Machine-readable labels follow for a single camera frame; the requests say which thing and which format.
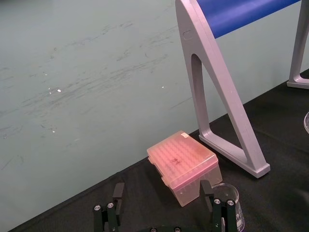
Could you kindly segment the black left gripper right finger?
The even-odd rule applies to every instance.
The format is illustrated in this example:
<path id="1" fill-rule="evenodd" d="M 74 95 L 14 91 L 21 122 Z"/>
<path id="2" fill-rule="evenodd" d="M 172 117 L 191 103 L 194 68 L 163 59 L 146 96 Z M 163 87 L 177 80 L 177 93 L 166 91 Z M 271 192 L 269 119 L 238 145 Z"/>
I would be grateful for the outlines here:
<path id="1" fill-rule="evenodd" d="M 211 232 L 237 232 L 236 202 L 232 197 L 217 197 L 208 180 L 200 181 L 200 198 L 210 214 Z"/>

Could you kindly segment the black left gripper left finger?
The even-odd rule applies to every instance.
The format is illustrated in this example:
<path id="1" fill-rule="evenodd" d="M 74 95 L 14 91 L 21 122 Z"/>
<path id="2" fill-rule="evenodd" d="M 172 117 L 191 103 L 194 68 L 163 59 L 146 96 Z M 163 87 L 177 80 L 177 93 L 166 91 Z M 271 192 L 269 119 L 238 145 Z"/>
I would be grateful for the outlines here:
<path id="1" fill-rule="evenodd" d="M 109 232 L 119 231 L 124 209 L 124 192 L 125 183 L 117 183 L 113 191 L 112 201 L 105 206 L 96 204 L 93 207 L 95 232 L 104 232 L 106 223 Z"/>

